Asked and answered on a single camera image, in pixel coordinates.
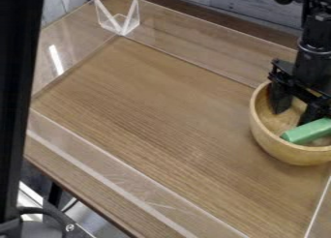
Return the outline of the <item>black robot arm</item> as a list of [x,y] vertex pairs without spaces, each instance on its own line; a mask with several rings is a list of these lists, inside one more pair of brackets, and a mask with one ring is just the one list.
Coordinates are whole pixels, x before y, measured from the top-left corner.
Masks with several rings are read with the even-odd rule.
[[274,0],[303,3],[303,34],[295,62],[274,59],[269,73],[269,102],[281,114],[298,98],[306,105],[298,125],[331,116],[331,0]]

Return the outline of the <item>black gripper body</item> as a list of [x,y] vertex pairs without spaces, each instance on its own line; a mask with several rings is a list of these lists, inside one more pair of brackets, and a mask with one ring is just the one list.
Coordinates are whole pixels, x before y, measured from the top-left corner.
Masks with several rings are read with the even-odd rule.
[[275,58],[271,64],[270,83],[291,86],[294,98],[310,102],[307,89],[331,95],[331,47],[301,46],[294,63]]

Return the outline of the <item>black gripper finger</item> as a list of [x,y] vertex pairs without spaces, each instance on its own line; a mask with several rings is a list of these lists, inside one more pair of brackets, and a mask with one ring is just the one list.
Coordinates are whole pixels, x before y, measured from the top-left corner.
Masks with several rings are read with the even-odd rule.
[[298,125],[302,126],[331,115],[331,102],[306,102],[306,110],[301,116]]
[[269,101],[273,113],[281,114],[282,112],[285,112],[291,107],[293,99],[293,87],[286,85],[285,83],[274,81],[270,84],[269,90]]

